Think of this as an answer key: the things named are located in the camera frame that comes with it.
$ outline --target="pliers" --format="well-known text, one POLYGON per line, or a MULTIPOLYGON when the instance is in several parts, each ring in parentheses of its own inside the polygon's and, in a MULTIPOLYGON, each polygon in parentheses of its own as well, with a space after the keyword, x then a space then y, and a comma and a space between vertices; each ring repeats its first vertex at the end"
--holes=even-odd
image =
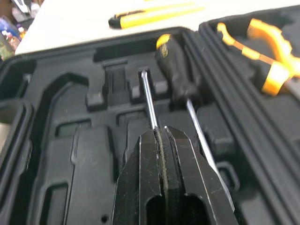
POLYGON ((226 45, 241 50, 241 54, 249 59, 256 60, 264 66, 268 65, 269 71, 262 87, 263 92, 275 96, 284 85, 300 101, 300 90, 291 79, 300 77, 300 58, 292 55, 292 46, 284 39, 279 28, 252 19, 247 30, 248 38, 266 41, 274 53, 275 60, 239 43, 230 36, 224 23, 218 23, 217 31, 222 34, 222 40, 226 45))

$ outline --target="screwdriver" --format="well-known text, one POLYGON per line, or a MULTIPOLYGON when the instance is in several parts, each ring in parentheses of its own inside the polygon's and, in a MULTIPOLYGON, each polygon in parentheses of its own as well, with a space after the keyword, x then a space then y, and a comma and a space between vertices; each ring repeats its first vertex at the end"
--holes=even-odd
POLYGON ((152 101, 152 95, 151 95, 149 81, 148 81, 148 73, 146 70, 142 71, 141 77, 142 77, 142 83, 144 86, 144 92, 145 92, 146 101, 147 101, 147 105, 148 105, 151 128, 152 128, 152 130, 154 130, 155 128, 158 127, 158 122, 156 120, 156 115, 155 115, 153 101, 152 101))
POLYGON ((174 103, 178 105, 182 105, 183 103, 186 104, 187 110, 196 129, 203 154, 208 164, 219 177, 227 199, 232 210, 234 211, 234 205, 230 196, 230 192, 217 169, 216 163, 207 144, 204 133, 200 127, 192 104, 192 100, 198 98, 198 90, 189 79, 188 62, 186 56, 179 43, 170 34, 162 35, 157 40, 156 48, 157 62, 171 84, 174 103))

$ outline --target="small hole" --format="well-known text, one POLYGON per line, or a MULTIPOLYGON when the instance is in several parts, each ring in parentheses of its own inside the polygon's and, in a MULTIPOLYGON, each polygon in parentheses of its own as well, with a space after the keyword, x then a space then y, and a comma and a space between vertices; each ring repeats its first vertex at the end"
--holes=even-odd
POLYGON ((102 222, 103 224, 105 224, 107 221, 108 221, 108 215, 107 215, 107 214, 104 214, 104 215, 101 217, 101 222, 102 222))

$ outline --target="screwdriver handle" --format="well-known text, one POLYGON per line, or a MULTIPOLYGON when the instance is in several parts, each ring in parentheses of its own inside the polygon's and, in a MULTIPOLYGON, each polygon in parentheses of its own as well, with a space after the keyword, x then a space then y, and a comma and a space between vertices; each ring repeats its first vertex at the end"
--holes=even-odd
POLYGON ((177 105, 197 99, 198 90, 189 79, 188 61, 179 43, 170 34, 162 35, 156 44, 157 62, 166 75, 177 105))

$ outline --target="yellow tool handle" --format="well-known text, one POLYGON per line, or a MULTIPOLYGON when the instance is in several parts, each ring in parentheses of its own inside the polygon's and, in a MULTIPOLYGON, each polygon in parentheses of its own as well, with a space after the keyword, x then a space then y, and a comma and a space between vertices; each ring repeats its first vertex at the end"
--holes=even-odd
POLYGON ((284 39, 282 30, 261 20, 252 19, 247 30, 249 38, 261 38, 272 49, 275 59, 290 71, 290 76, 300 76, 300 58, 292 55, 291 43, 284 39))
POLYGON ((290 71, 282 63, 260 54, 235 40, 228 33, 224 23, 220 22, 217 24, 217 31, 222 33, 222 40, 225 44, 241 50, 242 55, 249 59, 258 60, 270 65, 270 70, 262 87, 262 91, 270 95, 277 95, 283 84, 290 78, 290 71))
POLYGON ((132 14, 120 19, 121 28, 133 27, 141 24, 152 23, 174 16, 184 15, 203 10, 204 7, 186 6, 179 8, 168 8, 159 11, 145 11, 143 13, 132 14))

